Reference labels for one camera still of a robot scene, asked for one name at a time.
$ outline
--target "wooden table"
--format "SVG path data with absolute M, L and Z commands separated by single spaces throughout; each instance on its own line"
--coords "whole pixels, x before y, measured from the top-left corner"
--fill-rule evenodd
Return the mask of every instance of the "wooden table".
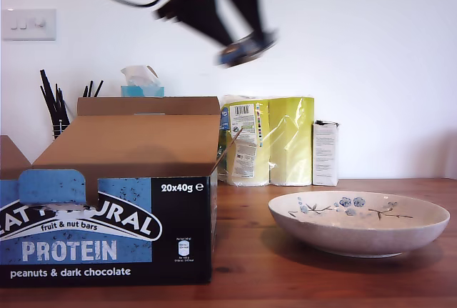
M 267 203 L 323 187 L 219 187 L 211 284 L 180 287 L 0 289 L 0 307 L 457 307 L 457 181 L 346 180 L 339 190 L 402 194 L 447 208 L 432 244 L 388 259 L 352 259 L 307 247 L 280 230 Z

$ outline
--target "plastic wrap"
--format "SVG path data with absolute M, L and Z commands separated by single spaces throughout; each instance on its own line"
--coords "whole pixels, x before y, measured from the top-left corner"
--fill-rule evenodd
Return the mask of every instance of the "plastic wrap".
M 236 186 L 311 184 L 313 98 L 225 96 L 222 104 L 219 153 L 243 130 L 219 164 L 220 180 Z

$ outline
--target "switch plate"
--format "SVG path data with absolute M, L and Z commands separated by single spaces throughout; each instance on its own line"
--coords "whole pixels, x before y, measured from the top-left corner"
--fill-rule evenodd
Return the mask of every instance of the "switch plate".
M 1 38 L 3 40 L 56 40 L 56 10 L 2 10 Z

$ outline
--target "box lid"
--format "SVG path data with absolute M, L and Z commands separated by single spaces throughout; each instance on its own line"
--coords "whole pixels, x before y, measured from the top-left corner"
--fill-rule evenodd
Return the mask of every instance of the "box lid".
M 18 179 L 22 171 L 30 167 L 29 160 L 9 136 L 0 136 L 0 179 Z
M 99 178 L 208 176 L 219 119 L 216 97 L 80 98 L 78 117 L 33 168 L 81 172 L 86 197 Z

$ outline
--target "ceramic bowl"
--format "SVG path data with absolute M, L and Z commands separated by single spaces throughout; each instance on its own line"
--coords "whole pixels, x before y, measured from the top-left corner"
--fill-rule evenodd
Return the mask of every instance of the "ceramic bowl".
M 420 199 L 373 192 L 300 192 L 268 203 L 276 223 L 312 247 L 349 257 L 392 257 L 423 247 L 450 214 Z

